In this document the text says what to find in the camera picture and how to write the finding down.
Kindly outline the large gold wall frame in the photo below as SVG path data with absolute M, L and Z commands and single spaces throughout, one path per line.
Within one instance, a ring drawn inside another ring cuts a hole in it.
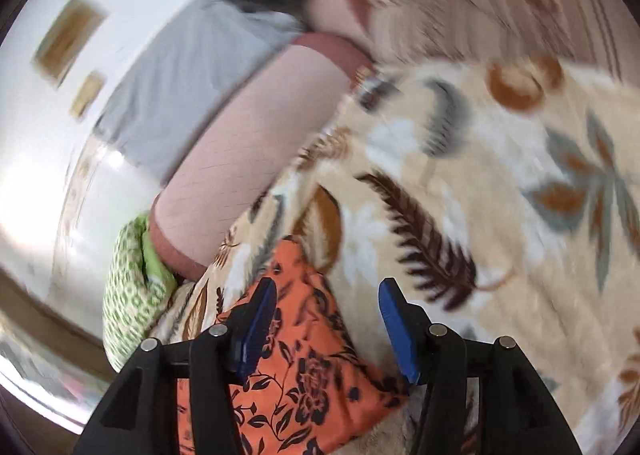
M 106 15 L 85 0 L 70 0 L 43 37 L 34 55 L 35 67 L 58 88 L 79 53 Z

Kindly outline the grey pillow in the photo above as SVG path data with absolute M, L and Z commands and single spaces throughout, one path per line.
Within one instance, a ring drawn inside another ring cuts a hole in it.
M 302 31 L 287 13 L 193 0 L 130 67 L 93 133 L 165 184 L 236 89 Z

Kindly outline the striped beige bed sheet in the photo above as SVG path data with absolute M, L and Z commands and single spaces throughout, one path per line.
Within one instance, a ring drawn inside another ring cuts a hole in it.
M 548 53 L 630 82 L 639 27 L 623 0 L 368 0 L 383 63 L 513 59 Z

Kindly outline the orange black floral garment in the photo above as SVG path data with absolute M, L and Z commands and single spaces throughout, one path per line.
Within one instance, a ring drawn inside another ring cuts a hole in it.
M 288 236 L 266 274 L 278 292 L 256 371 L 231 388 L 243 454 L 331 454 L 369 432 L 408 391 L 364 362 L 326 277 Z

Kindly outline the beige leaf print blanket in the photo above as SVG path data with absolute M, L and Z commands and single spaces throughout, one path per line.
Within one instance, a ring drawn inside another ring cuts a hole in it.
M 588 68 L 430 63 L 374 108 L 349 93 L 224 235 L 155 326 L 191 336 L 297 234 L 370 361 L 374 284 L 465 333 L 506 333 L 586 454 L 639 418 L 639 92 Z

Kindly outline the small gold wall frame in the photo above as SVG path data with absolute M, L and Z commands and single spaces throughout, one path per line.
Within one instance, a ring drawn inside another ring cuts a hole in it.
M 98 72 L 91 72 L 80 86 L 72 105 L 70 105 L 70 116 L 75 119 L 84 117 L 85 111 L 96 100 L 105 84 L 104 76 Z

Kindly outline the green checkered pillow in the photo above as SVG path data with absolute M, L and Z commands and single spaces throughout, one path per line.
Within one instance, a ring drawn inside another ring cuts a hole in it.
M 146 212 L 125 224 L 113 250 L 102 300 L 107 361 L 120 371 L 165 312 L 177 281 L 151 241 Z

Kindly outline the pink bolster pillow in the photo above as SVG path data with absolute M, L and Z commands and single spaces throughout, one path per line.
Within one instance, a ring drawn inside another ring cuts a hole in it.
M 160 260 L 196 281 L 227 230 L 332 117 L 372 60 L 347 39 L 306 33 L 235 91 L 186 154 L 150 215 Z

